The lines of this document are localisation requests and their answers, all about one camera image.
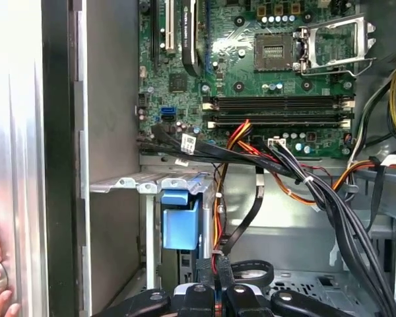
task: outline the metal bracket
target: metal bracket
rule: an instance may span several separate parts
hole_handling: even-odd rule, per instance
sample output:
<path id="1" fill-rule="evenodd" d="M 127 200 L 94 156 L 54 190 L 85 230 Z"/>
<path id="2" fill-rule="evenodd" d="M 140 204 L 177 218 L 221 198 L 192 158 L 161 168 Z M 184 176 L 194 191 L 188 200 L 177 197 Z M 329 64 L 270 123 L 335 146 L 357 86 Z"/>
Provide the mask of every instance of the metal bracket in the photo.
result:
<path id="1" fill-rule="evenodd" d="M 156 195 L 162 190 L 187 190 L 191 195 L 204 193 L 212 179 L 208 173 L 169 174 L 140 172 L 134 175 L 112 178 L 90 185 L 93 193 L 106 194 L 116 189 L 136 189 L 140 194 Z"/>
<path id="2" fill-rule="evenodd" d="M 320 65 L 317 62 L 317 33 L 322 28 L 334 29 L 343 27 L 346 25 L 354 25 L 354 56 L 346 59 L 332 59 L 324 65 Z M 331 73 L 350 73 L 353 77 L 357 77 L 368 68 L 371 67 L 372 62 L 375 58 L 366 58 L 365 55 L 368 53 L 369 49 L 376 43 L 375 38 L 368 38 L 368 34 L 376 30 L 375 26 L 367 22 L 364 15 L 354 15 L 351 17 L 339 18 L 337 20 L 324 22 L 320 24 L 315 24 L 313 26 L 302 26 L 297 29 L 294 33 L 295 40 L 302 47 L 302 54 L 298 63 L 294 63 L 293 69 L 295 71 L 301 72 L 304 76 L 313 75 L 324 75 Z M 323 69 L 326 67 L 336 67 L 340 65 L 346 65 L 351 63 L 361 63 L 369 62 L 369 65 L 365 67 L 362 71 L 354 74 L 349 70 L 340 70 L 335 72 L 326 73 L 308 73 L 308 71 L 314 69 Z"/>

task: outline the white wire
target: white wire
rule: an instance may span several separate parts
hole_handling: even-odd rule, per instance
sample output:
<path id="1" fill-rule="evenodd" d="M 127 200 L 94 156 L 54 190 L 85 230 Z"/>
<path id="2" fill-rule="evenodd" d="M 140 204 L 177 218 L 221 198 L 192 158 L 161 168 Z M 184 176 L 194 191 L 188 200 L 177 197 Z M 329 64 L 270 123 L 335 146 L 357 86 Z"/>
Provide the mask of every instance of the white wire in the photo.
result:
<path id="1" fill-rule="evenodd" d="M 394 76 L 395 72 L 396 72 L 396 70 L 394 70 L 394 71 L 390 74 L 390 76 L 389 76 L 389 78 L 387 78 L 385 84 L 382 85 L 382 86 L 371 96 L 371 98 L 367 101 L 367 103 L 365 103 L 364 109 L 363 109 L 363 111 L 362 111 L 362 117 L 361 117 L 361 120 L 360 120 L 360 125 L 359 125 L 359 127 L 358 127 L 358 135 L 357 135 L 357 138 L 356 138 L 356 143 L 355 143 L 354 149 L 353 149 L 353 151 L 352 151 L 352 154 L 351 154 L 350 157 L 349 157 L 348 164 L 347 164 L 347 168 L 349 168 L 349 167 L 353 164 L 354 159 L 355 159 L 355 156 L 356 156 L 356 151 L 358 150 L 359 146 L 361 145 L 362 136 L 363 136 L 363 134 L 364 134 L 364 120 L 365 120 L 365 117 L 366 117 L 366 115 L 367 115 L 367 110 L 370 108 L 370 105 L 371 105 L 372 102 L 377 98 L 377 96 L 378 96 L 378 95 L 380 94 L 380 92 L 384 89 L 384 87 L 386 87 L 386 86 L 391 82 L 391 79 L 392 79 L 392 77 Z"/>

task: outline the black cable clip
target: black cable clip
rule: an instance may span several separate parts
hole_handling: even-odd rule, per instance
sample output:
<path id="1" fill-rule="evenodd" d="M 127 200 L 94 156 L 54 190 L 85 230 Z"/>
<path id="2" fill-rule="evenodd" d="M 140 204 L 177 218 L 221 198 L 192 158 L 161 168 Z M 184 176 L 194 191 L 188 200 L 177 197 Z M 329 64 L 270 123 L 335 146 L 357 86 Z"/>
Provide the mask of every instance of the black cable clip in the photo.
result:
<path id="1" fill-rule="evenodd" d="M 381 160 L 379 160 L 378 157 L 368 157 L 368 160 L 374 164 L 374 167 L 370 167 L 368 170 L 377 171 L 381 166 Z"/>

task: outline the cpu socket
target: cpu socket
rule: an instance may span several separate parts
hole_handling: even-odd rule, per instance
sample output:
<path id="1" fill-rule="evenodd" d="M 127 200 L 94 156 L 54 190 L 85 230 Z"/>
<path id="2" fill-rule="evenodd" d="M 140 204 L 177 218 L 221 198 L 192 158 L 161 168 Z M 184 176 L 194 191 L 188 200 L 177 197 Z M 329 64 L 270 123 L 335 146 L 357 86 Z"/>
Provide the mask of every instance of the cpu socket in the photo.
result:
<path id="1" fill-rule="evenodd" d="M 258 34 L 255 37 L 256 71 L 292 69 L 293 38 L 290 34 Z"/>

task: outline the capacitor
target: capacitor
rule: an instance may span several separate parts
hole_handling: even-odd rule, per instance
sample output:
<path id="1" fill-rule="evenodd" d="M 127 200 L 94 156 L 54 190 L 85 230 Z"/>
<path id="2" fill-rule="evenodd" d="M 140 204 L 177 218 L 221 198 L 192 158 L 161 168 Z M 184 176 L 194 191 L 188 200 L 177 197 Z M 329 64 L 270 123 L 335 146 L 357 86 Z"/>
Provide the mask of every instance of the capacitor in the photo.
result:
<path id="1" fill-rule="evenodd" d="M 245 55 L 246 55 L 245 50 L 244 50 L 244 49 L 239 50 L 239 51 L 238 51 L 238 55 L 239 55 L 240 58 L 244 58 Z"/>
<path id="2" fill-rule="evenodd" d="M 269 19 L 267 19 L 267 17 L 263 17 L 263 18 L 261 19 L 261 26 L 262 26 L 263 28 L 265 28 L 265 27 L 267 26 L 268 20 L 269 20 Z"/>
<path id="3" fill-rule="evenodd" d="M 203 85 L 201 87 L 201 91 L 207 94 L 210 91 L 210 86 L 209 85 Z"/>

